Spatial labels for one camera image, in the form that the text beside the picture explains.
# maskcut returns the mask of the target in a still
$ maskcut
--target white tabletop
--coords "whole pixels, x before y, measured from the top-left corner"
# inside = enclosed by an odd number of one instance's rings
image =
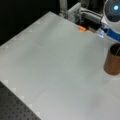
[[[0,80],[42,120],[119,120],[112,43],[49,12],[0,48]]]

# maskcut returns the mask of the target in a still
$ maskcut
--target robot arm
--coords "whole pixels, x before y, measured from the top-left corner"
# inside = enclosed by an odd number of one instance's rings
[[[108,26],[120,33],[120,0],[107,0],[104,6],[104,18]]]

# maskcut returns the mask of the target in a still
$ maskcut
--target cylindrical object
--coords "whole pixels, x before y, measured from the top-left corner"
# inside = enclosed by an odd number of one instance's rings
[[[110,47],[104,70],[110,75],[117,75],[120,73],[120,43],[115,43]]]

